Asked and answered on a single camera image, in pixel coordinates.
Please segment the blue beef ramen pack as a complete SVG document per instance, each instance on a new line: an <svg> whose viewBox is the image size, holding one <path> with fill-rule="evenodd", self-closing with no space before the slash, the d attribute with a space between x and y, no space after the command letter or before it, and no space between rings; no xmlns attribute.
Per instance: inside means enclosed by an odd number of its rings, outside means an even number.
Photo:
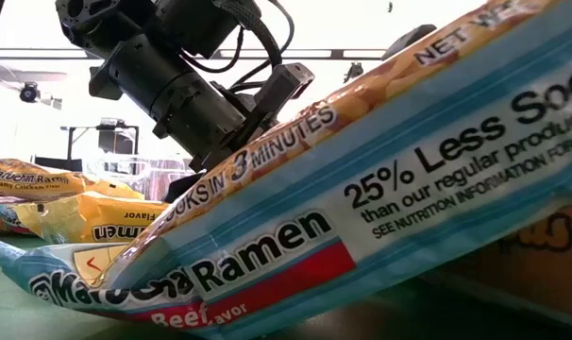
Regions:
<svg viewBox="0 0 572 340"><path fill-rule="evenodd" d="M273 127L128 243L0 242L23 290L249 340L572 205L572 0L487 0Z"/></svg>

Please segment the black background desk frame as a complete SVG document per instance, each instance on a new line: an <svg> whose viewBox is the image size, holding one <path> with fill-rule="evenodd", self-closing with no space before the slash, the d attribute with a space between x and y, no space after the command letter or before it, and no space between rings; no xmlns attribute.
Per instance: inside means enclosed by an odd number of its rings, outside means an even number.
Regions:
<svg viewBox="0 0 572 340"><path fill-rule="evenodd" d="M68 132L66 159L73 158L73 145L86 132L98 132L98 147L105 153L138 155L140 127L128 125L122 119L102 120L96 126L61 127Z"/></svg>

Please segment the yellow creamy chicken ramen pack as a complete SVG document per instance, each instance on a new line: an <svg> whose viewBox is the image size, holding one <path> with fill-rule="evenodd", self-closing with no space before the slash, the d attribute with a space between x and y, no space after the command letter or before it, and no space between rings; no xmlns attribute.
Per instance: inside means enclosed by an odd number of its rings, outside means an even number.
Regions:
<svg viewBox="0 0 572 340"><path fill-rule="evenodd" d="M0 159L0 196L54 200L96 192L104 196L144 199L127 184L81 172L49 168L18 159Z"/></svg>

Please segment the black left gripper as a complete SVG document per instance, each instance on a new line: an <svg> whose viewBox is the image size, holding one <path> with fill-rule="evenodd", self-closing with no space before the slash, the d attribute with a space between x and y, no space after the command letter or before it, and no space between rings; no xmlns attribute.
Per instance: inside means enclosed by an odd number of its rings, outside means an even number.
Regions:
<svg viewBox="0 0 572 340"><path fill-rule="evenodd" d="M173 80L153 95L153 134L171 138L192 156L195 171L210 170L266 130L267 95L239 93L205 80ZM165 200L175 201L204 172L176 179L169 184Z"/></svg>

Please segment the black background cabinet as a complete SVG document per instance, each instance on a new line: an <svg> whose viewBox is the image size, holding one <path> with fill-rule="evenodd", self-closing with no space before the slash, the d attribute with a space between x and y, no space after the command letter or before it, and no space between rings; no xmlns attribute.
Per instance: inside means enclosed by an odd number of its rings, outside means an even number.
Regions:
<svg viewBox="0 0 572 340"><path fill-rule="evenodd" d="M65 160L56 158L38 157L34 158L34 163L40 166L68 170L73 172L81 172L83 170L82 160Z"/></svg>

